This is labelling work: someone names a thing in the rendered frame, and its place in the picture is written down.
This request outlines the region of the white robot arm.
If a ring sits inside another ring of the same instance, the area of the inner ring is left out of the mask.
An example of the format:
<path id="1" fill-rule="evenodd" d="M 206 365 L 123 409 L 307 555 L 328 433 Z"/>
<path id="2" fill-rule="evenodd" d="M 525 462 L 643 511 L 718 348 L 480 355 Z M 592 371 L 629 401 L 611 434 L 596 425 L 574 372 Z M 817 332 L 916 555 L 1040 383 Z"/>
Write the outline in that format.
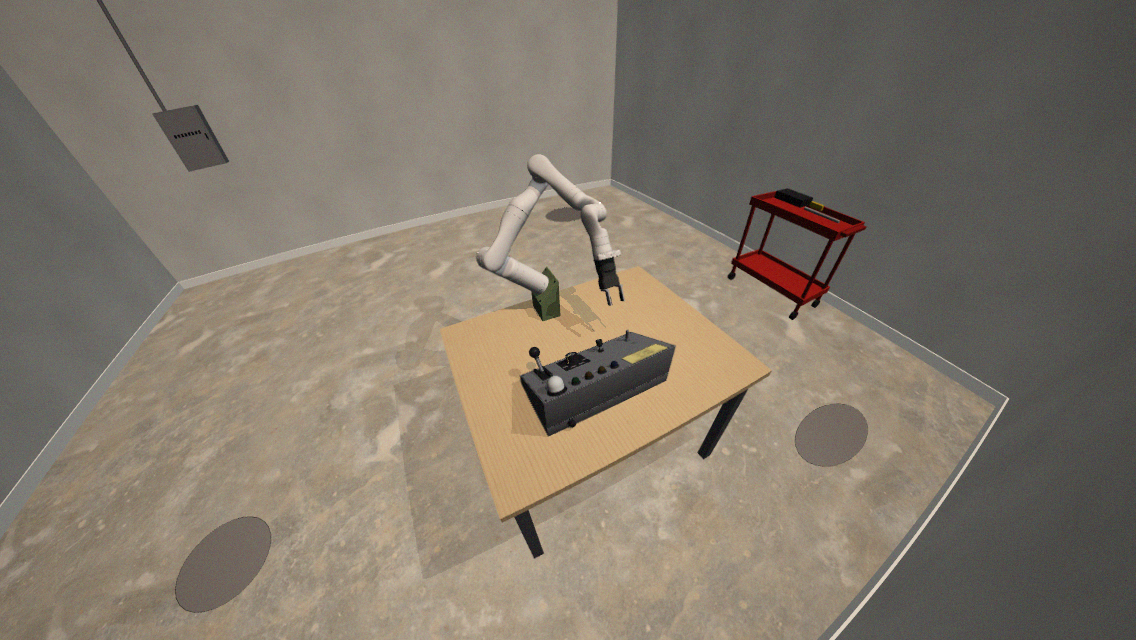
<path id="1" fill-rule="evenodd" d="M 565 178 L 544 155 L 532 156 L 527 167 L 532 176 L 531 184 L 508 205 L 494 243 L 491 247 L 481 248 L 476 260 L 482 268 L 536 294 L 542 294 L 548 288 L 548 276 L 521 261 L 507 257 L 516 236 L 538 201 L 538 197 L 550 185 L 573 209 L 580 210 L 580 221 L 588 233 L 592 247 L 610 243 L 607 230 L 601 228 L 598 223 L 598 221 L 605 219 L 607 211 L 603 203 L 584 194 L 579 188 Z"/>

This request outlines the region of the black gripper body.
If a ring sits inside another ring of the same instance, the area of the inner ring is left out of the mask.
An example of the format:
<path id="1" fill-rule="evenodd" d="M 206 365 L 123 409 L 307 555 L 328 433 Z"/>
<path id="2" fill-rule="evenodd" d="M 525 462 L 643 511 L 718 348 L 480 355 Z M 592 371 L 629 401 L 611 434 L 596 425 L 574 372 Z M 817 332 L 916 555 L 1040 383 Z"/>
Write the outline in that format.
<path id="1" fill-rule="evenodd" d="M 592 253 L 598 271 L 598 284 L 600 289 L 608 289 L 620 285 L 616 274 L 613 256 L 621 255 L 620 250 L 613 250 L 610 243 L 592 247 Z M 599 255 L 598 255 L 599 253 Z"/>

